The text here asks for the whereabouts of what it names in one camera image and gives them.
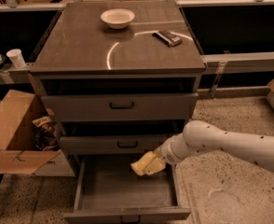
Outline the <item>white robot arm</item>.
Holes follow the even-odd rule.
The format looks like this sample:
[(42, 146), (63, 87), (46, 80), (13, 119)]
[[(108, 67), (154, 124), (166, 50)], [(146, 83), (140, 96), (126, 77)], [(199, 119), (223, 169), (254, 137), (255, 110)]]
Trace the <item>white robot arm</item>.
[(145, 175), (162, 171), (186, 158), (220, 150), (274, 173), (274, 136), (234, 133), (200, 120), (189, 121), (180, 134), (168, 138), (143, 168)]

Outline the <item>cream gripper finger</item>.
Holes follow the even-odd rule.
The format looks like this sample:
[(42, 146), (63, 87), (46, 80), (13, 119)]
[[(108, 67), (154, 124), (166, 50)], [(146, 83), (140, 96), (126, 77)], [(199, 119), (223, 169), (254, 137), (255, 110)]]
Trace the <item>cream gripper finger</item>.
[(156, 155), (147, 157), (145, 159), (144, 164), (145, 164), (144, 173), (146, 175), (156, 174), (164, 170), (166, 167), (166, 162)]

